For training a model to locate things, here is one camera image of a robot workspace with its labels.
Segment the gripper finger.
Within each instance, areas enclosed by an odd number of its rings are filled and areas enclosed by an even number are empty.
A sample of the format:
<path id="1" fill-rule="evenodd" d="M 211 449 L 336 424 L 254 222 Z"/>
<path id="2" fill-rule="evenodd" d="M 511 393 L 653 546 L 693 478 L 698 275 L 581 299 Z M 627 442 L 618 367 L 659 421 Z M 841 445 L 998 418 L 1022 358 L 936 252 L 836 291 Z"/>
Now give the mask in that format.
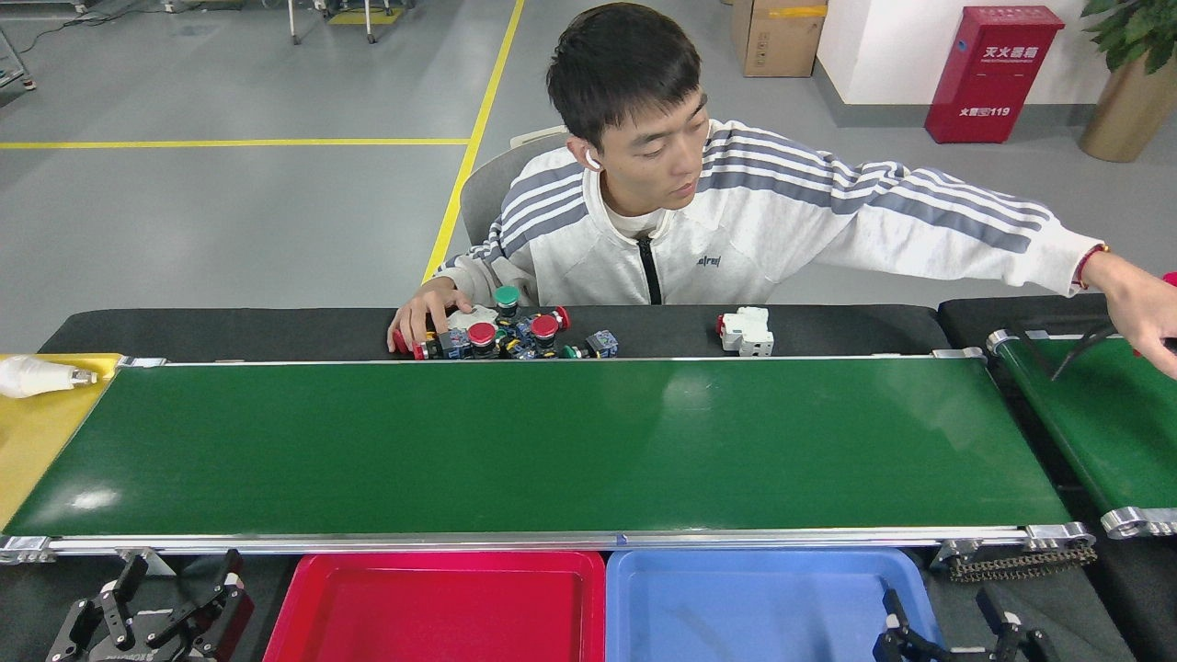
<path id="1" fill-rule="evenodd" d="M 895 589 L 883 595 L 886 628 L 875 641 L 875 661 L 953 661 L 953 653 L 935 644 L 909 625 L 907 613 Z"/>
<path id="2" fill-rule="evenodd" d="M 1060 656 L 1046 630 L 1028 629 L 1016 613 L 1006 611 L 992 589 L 977 593 L 977 605 L 997 642 L 989 658 L 1016 661 L 1018 654 L 1026 661 L 1059 661 Z"/>

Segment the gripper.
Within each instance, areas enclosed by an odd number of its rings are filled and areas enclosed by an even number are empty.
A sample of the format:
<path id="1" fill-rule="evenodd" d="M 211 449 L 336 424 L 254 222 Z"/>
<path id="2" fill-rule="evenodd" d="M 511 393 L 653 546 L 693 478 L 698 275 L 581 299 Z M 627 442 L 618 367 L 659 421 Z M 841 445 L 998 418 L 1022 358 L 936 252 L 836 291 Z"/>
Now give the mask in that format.
<path id="1" fill-rule="evenodd" d="M 237 550 L 224 552 L 222 565 L 194 600 L 169 611 L 148 613 L 147 650 L 131 633 L 129 602 L 148 569 L 135 554 L 119 577 L 105 584 L 95 598 L 77 600 L 46 654 L 47 661 L 189 661 L 230 658 L 254 610 L 239 571 L 244 561 Z"/>

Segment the person's left hand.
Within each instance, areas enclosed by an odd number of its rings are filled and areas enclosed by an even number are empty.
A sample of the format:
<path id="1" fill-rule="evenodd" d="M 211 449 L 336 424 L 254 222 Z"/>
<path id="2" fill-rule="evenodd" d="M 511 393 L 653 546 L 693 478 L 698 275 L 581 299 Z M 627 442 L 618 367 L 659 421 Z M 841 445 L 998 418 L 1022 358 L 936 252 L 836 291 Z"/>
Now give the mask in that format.
<path id="1" fill-rule="evenodd" d="M 1176 336 L 1176 289 L 1104 251 L 1088 258 L 1080 279 L 1105 296 L 1108 315 L 1131 347 L 1173 379 L 1176 358 L 1165 340 Z"/>

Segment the person's right hand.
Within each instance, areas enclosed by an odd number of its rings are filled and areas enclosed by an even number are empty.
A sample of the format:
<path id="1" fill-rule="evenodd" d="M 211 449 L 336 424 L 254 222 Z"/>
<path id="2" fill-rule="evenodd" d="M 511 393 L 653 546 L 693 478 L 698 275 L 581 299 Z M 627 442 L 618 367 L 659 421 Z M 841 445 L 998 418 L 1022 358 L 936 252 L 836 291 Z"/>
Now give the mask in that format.
<path id="1" fill-rule="evenodd" d="M 453 309 L 463 313 L 470 313 L 474 309 L 468 296 L 457 287 L 454 280 L 440 276 L 424 282 L 415 294 L 395 310 L 386 335 L 388 351 L 399 352 L 395 344 L 398 335 L 407 345 L 423 342 L 428 331 L 428 322 L 438 332 L 447 330 L 447 315 Z"/>

